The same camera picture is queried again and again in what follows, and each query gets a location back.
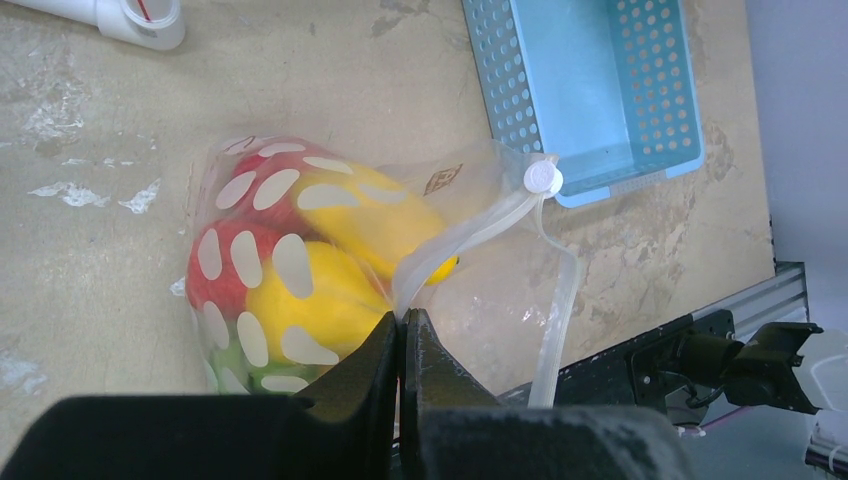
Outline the green striped melon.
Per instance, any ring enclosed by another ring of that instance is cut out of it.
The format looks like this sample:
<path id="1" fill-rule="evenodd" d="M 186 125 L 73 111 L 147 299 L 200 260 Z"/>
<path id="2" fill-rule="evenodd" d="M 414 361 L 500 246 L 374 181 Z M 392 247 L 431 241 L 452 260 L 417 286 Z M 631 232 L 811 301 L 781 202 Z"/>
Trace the green striped melon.
<path id="1" fill-rule="evenodd" d="M 248 362 L 237 340 L 231 340 L 226 349 L 213 345 L 206 357 L 211 388 L 221 394 L 293 395 L 328 370 L 328 366 L 274 362 L 255 367 Z"/>

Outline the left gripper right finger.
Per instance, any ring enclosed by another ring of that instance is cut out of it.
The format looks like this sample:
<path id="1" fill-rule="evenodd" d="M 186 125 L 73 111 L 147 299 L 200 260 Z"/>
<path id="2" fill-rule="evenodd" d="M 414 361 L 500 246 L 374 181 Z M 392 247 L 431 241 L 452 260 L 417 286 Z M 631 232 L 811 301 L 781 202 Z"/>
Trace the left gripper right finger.
<path id="1" fill-rule="evenodd" d="M 400 325 L 406 479 L 692 479 L 677 431 L 636 406 L 506 406 L 442 345 L 423 309 Z"/>

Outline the yellow mango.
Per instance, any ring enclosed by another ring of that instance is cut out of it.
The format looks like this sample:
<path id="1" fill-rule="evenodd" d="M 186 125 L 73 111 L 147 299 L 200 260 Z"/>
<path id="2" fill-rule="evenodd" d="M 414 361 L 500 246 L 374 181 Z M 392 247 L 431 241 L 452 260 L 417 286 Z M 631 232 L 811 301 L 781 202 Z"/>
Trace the yellow mango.
<path id="1" fill-rule="evenodd" d="M 421 195 L 365 165 L 307 156 L 290 191 L 301 218 L 383 280 L 448 223 Z"/>

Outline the yellow lemon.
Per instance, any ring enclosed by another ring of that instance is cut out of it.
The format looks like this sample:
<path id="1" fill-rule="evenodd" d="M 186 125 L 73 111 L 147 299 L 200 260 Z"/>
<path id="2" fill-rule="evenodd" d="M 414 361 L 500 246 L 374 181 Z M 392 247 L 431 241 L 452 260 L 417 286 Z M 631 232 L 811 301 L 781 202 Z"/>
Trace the yellow lemon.
<path id="1" fill-rule="evenodd" d="M 303 257 L 312 280 L 307 297 L 295 297 L 268 261 L 246 308 L 263 329 L 272 361 L 334 365 L 362 345 L 391 306 L 345 252 L 308 241 Z"/>

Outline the wrinkled red strawberry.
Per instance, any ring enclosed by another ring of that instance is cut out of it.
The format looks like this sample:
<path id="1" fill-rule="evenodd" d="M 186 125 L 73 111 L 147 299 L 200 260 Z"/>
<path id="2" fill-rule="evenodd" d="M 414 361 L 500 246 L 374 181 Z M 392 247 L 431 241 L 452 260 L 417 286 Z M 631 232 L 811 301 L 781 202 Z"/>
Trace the wrinkled red strawberry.
<path id="1" fill-rule="evenodd" d="M 270 257 L 273 247 L 282 237 L 279 231 L 244 220 L 222 219 L 207 225 L 194 241 L 187 265 L 186 295 L 195 310 L 201 311 L 203 305 L 211 301 L 228 320 L 235 319 L 243 311 L 248 288 L 237 274 L 230 252 L 233 240 L 243 231 L 254 236 L 260 260 Z M 200 256 L 201 242 L 210 233 L 217 237 L 217 241 L 212 241 L 213 270 L 216 271 L 217 264 L 221 263 L 221 272 L 214 279 L 203 273 Z"/>

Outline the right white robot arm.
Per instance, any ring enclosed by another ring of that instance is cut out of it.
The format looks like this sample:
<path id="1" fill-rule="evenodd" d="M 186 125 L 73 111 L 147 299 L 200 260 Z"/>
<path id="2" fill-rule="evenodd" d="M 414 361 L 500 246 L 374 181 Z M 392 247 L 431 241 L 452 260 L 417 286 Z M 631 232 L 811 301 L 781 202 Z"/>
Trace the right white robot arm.
<path id="1" fill-rule="evenodd" d="M 819 408 L 804 460 L 838 479 L 847 478 L 847 356 L 816 360 L 810 369 Z"/>

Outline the smooth red apple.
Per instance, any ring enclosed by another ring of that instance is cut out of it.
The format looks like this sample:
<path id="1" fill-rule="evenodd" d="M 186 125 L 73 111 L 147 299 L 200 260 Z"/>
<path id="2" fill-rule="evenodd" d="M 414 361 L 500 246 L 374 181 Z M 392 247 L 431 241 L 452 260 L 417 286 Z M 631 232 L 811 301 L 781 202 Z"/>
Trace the smooth red apple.
<path id="1" fill-rule="evenodd" d="M 233 176 L 253 172 L 255 178 L 232 208 L 233 214 L 281 233 L 309 235 L 311 229 L 296 212 L 290 189 L 311 169 L 304 158 L 320 151 L 320 147 L 297 140 L 273 144 L 270 153 L 257 152 L 240 160 Z"/>

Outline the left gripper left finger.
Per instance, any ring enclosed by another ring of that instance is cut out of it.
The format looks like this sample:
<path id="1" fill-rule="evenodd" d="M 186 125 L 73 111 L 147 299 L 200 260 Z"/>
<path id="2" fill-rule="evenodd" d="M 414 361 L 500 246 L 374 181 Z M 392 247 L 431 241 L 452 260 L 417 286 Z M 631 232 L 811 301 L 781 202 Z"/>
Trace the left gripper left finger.
<path id="1" fill-rule="evenodd" d="M 386 479 L 396 321 L 299 393 L 76 396 L 26 431 L 5 479 Z"/>

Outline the clear dotted zip bag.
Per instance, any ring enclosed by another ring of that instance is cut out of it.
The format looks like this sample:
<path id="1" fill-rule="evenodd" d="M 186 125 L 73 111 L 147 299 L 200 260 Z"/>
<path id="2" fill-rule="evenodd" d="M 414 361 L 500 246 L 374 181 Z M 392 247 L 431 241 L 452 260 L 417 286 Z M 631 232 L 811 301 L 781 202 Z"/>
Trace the clear dotted zip bag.
<path id="1" fill-rule="evenodd" d="M 559 163 L 495 140 L 383 166 L 289 135 L 222 141 L 184 277 L 211 389 L 298 393 L 420 308 L 489 392 L 552 406 L 581 277 L 543 226 Z"/>

